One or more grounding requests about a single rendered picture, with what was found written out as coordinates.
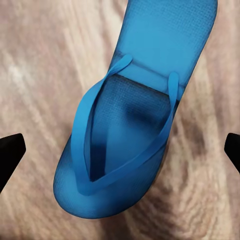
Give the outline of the sandal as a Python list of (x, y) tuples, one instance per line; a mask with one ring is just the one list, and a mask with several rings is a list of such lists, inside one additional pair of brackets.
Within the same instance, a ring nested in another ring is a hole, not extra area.
[(218, 0), (128, 0), (107, 75), (79, 103), (53, 193), (69, 214), (126, 211), (151, 187)]

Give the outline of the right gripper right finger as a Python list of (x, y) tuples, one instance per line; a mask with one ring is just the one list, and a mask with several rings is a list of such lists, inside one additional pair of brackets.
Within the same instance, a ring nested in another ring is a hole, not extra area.
[(240, 135), (228, 133), (224, 151), (240, 173)]

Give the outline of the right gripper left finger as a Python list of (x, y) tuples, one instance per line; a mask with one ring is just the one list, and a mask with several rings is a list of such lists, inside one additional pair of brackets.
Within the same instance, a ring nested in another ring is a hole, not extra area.
[(0, 138), (0, 193), (26, 152), (21, 133)]

